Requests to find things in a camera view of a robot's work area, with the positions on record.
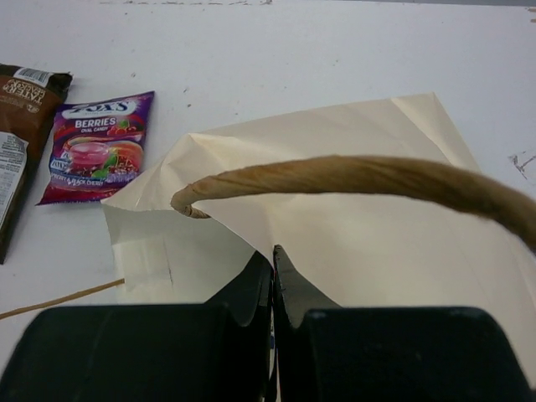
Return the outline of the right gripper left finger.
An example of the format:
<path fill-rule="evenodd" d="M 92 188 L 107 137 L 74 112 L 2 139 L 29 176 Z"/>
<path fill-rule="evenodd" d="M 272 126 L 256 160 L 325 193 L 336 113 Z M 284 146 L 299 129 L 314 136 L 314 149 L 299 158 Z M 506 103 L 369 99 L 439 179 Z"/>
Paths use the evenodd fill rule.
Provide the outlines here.
<path fill-rule="evenodd" d="M 12 356 L 15 401 L 272 401 L 272 269 L 254 253 L 200 304 L 57 307 Z"/>

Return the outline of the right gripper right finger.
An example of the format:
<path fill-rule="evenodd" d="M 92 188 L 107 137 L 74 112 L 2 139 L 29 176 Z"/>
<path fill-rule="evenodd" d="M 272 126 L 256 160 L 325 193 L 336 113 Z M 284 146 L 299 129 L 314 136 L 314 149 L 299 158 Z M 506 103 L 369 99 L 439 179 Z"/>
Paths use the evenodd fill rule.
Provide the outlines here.
<path fill-rule="evenodd" d="M 341 307 L 273 251 L 284 401 L 527 401 L 498 323 L 475 307 Z"/>

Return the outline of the brown paper bag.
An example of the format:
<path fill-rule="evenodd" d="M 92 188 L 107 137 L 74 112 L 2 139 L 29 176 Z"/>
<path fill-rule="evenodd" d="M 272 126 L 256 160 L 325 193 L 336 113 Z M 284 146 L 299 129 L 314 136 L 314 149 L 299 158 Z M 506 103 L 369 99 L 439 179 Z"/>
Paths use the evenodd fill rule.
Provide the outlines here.
<path fill-rule="evenodd" d="M 535 259 L 498 224 L 434 204 L 373 195 L 264 195 L 170 207 L 210 174 L 323 155 L 423 157 L 477 171 L 433 93 L 367 100 L 182 133 L 154 110 L 142 175 L 103 204 L 32 201 L 1 269 L 3 312 L 115 279 L 98 302 L 203 302 L 250 255 L 281 245 L 346 307 L 480 307 L 513 336 L 535 322 Z"/>

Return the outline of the purple berry candy bag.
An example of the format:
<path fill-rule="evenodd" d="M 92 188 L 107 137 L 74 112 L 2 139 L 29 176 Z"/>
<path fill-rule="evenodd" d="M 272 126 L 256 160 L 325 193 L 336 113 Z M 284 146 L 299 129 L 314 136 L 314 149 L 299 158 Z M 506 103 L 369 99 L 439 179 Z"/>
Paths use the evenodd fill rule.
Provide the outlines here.
<path fill-rule="evenodd" d="M 40 205 L 98 202 L 142 170 L 155 93 L 63 104 L 54 115 L 49 182 Z"/>

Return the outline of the brown chocolate snack bag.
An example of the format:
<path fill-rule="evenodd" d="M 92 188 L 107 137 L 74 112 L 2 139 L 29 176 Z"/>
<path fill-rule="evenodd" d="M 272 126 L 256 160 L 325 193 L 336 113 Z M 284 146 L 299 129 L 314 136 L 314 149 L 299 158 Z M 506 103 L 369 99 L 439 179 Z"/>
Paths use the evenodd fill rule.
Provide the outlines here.
<path fill-rule="evenodd" d="M 1 65 L 1 262 L 72 80 L 69 73 Z"/>

